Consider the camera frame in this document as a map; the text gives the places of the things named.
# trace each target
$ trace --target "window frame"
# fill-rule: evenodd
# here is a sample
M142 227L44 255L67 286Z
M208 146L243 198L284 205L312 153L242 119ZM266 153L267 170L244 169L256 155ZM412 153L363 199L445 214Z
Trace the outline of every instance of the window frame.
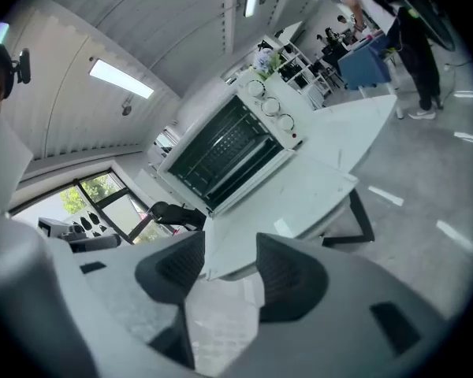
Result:
M97 202L93 201L91 197L89 196L89 194L84 190L82 183L98 178L99 176L104 176L104 175L109 175L109 174L112 174L112 176L115 176L119 180L119 183L123 186L123 188L107 196L106 198L98 200ZM126 240L126 242L132 245L135 245L133 240L149 225L149 223L154 222L154 219L152 218L152 215L149 212L150 208L144 202L142 202L142 200L140 200L140 198L128 186L126 186L126 183L123 182L123 180L112 168L85 176L83 178L76 178L72 182L65 183L59 187L51 189L50 191L42 193L41 195L38 195L34 198L27 200L26 202L21 203L20 205L16 207L13 207L9 211L9 214L11 217L15 216L21 211L27 209L28 207L31 207L35 205L36 203L39 203L42 200L49 198L50 196L55 195L71 187L76 187L77 190L84 196L84 199L95 210L98 216L101 217L107 223L107 225L109 225L117 234L119 234L122 239ZM105 209L108 205L110 205L111 203L114 203L116 200L126 195L129 195L133 201L135 201L139 206L145 209L145 213L146 213L145 218L142 219L133 228L133 230L130 231L129 234L125 234L103 211L103 209ZM169 225L164 225L163 227L165 227L171 234L175 232L175 229L170 227Z

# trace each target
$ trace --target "person's arm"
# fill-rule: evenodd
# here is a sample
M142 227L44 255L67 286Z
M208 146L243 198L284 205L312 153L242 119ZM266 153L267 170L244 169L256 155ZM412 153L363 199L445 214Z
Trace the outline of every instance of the person's arm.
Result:
M361 7L359 0L342 0L342 1L354 13L354 17L356 19L355 29L357 31L363 30L363 28L365 27L364 17L363 17L363 8Z

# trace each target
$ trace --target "white table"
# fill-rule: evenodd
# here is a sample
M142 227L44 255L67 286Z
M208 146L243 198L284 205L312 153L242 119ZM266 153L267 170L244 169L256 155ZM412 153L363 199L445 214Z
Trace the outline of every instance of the white table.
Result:
M207 218L205 266L213 280L255 262L255 235L302 235L357 185L351 172L395 110L386 95L306 114L308 139L293 157L232 209Z

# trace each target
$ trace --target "black pants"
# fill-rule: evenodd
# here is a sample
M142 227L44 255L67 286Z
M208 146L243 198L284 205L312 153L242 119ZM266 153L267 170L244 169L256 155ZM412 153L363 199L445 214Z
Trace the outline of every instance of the black pants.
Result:
M419 92L420 107L429 110L431 98L440 94L440 75L422 22L406 9L400 9L387 37L412 76Z

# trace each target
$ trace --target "oven knob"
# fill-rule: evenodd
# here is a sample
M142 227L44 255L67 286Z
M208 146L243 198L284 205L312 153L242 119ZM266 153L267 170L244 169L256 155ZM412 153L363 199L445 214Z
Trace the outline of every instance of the oven knob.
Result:
M247 84L248 93L255 98L261 98L265 94L265 85L261 81L251 81Z
M285 131L290 131L294 128L294 120L290 115L282 115L277 120L278 127Z
M281 104L278 103L278 100L275 98L268 98L263 104L261 105L261 109L263 110L264 114L268 117L274 117L278 114L278 111L281 108Z

